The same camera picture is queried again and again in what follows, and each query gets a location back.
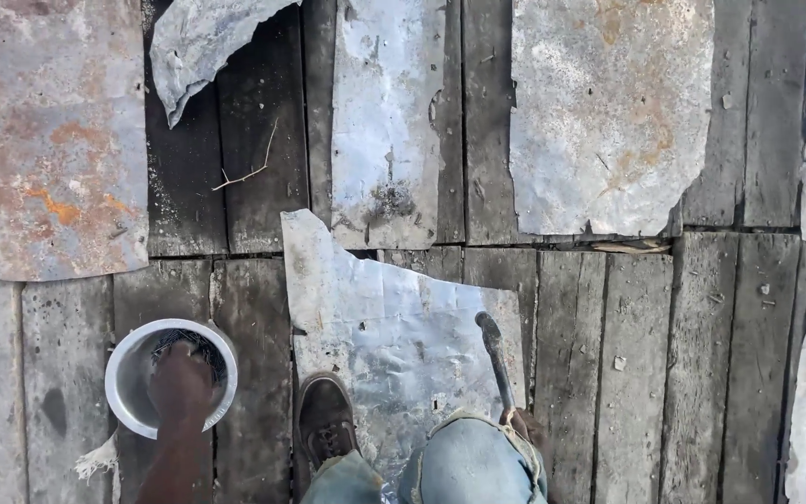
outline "bowl of nails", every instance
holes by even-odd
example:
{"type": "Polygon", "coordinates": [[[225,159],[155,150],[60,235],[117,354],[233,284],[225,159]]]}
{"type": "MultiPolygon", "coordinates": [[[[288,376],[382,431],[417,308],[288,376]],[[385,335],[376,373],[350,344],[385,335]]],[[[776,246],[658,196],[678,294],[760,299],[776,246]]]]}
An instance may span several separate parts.
{"type": "Polygon", "coordinates": [[[212,323],[182,318],[155,320],[133,330],[111,353],[105,370],[107,403],[130,430],[155,440],[160,417],[148,395],[151,376],[164,350],[187,341],[193,355],[210,365],[213,396],[204,430],[213,427],[229,410],[238,388],[238,359],[226,334],[212,323]]]}

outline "jeans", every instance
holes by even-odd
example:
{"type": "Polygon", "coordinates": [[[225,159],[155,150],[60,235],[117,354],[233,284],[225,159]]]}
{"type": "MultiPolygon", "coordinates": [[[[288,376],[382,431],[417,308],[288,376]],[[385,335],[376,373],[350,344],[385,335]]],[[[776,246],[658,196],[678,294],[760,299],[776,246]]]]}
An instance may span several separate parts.
{"type": "MultiPolygon", "coordinates": [[[[327,460],[302,504],[381,504],[382,477],[356,451],[327,460]]],[[[546,502],[543,459],[509,427],[456,413],[412,453],[400,504],[546,502]]]]}

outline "shoe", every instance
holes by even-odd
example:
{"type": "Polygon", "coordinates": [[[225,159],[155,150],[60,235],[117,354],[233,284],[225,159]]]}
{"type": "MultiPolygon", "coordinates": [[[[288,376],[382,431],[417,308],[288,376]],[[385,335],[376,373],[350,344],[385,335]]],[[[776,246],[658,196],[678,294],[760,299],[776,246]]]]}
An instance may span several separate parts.
{"type": "Polygon", "coordinates": [[[359,451],[353,424],[353,405],[340,379],[316,373],[300,388],[297,432],[306,457],[318,471],[326,460],[359,451]]]}

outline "metal bowl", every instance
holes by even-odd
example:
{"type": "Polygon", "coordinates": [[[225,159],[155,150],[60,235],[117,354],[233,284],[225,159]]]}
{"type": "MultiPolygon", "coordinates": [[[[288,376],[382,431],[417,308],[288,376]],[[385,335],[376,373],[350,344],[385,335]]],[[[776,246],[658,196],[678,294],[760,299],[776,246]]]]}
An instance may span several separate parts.
{"type": "Polygon", "coordinates": [[[226,378],[214,390],[211,412],[204,430],[213,427],[229,410],[238,389],[238,359],[235,348],[218,327],[182,318],[155,320],[135,329],[111,353],[105,370],[105,393],[111,411],[130,430],[156,440],[160,418],[148,396],[148,384],[154,373],[151,351],[158,339],[170,329],[185,329],[204,336],[217,347],[226,361],[226,378]]]}

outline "dry stick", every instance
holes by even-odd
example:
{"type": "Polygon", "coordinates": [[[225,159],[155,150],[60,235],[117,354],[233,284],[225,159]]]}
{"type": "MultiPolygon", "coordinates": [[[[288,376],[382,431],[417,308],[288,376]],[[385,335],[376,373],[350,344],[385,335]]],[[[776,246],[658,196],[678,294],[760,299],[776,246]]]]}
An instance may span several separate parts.
{"type": "Polygon", "coordinates": [[[270,134],[270,142],[266,144],[266,157],[263,158],[263,166],[257,168],[256,170],[251,168],[251,173],[248,173],[247,175],[245,175],[245,176],[243,176],[241,178],[236,178],[235,180],[229,180],[229,176],[226,175],[226,170],[223,169],[223,177],[226,177],[226,182],[223,182],[222,184],[220,184],[216,188],[213,188],[213,189],[210,189],[210,190],[211,191],[216,191],[217,189],[223,189],[224,187],[228,186],[229,184],[235,184],[236,182],[244,182],[244,180],[247,177],[253,177],[254,175],[256,175],[256,174],[260,173],[261,171],[263,171],[264,169],[266,169],[266,163],[269,162],[269,160],[270,160],[270,147],[272,147],[272,138],[276,135],[276,128],[277,127],[278,127],[278,119],[276,119],[276,123],[272,126],[272,134],[270,134]]]}

